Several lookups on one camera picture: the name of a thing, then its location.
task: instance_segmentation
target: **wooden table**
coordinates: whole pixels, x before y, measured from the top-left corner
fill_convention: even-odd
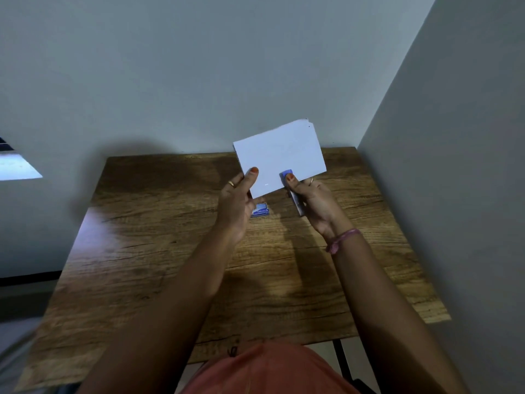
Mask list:
[[[385,271],[428,322],[449,319],[353,147],[323,149],[316,179],[363,232]],[[17,390],[82,381],[108,341],[157,296],[216,215],[234,153],[109,158]],[[285,190],[266,196],[231,260],[190,363],[241,341],[308,344],[356,336],[323,239]]]

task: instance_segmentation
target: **floor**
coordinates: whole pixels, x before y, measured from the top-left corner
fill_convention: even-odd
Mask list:
[[[53,291],[55,282],[0,287],[0,394],[10,394],[24,367],[33,332],[38,326]],[[361,379],[379,394],[379,387],[368,358],[358,337],[342,339],[352,378]],[[338,373],[339,362],[331,341],[310,344]],[[176,392],[180,392],[202,364],[189,364],[181,377]],[[26,393],[50,394],[53,390],[34,390]]]

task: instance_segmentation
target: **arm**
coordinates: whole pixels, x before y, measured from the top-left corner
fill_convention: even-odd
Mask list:
[[[308,219],[327,243],[354,227],[325,185],[319,181],[307,185],[291,174],[286,179],[305,201]],[[341,242],[333,261],[383,394],[468,393],[450,358],[384,272],[362,235]]]
[[[253,168],[220,193],[217,221],[173,282],[118,333],[89,372],[79,394],[174,393],[224,269],[242,239],[256,200]]]

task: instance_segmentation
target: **white wall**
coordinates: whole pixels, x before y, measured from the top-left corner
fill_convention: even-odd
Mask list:
[[[525,0],[436,0],[359,152],[474,393],[525,387]]]
[[[0,0],[0,276],[60,270],[105,157],[309,118],[357,145],[434,0]]]

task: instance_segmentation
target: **white paper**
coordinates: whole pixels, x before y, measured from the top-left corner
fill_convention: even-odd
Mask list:
[[[236,141],[233,147],[245,174],[259,168],[250,190],[253,198],[283,188],[279,174],[285,170],[292,170],[299,180],[326,171],[315,128],[306,118]]]

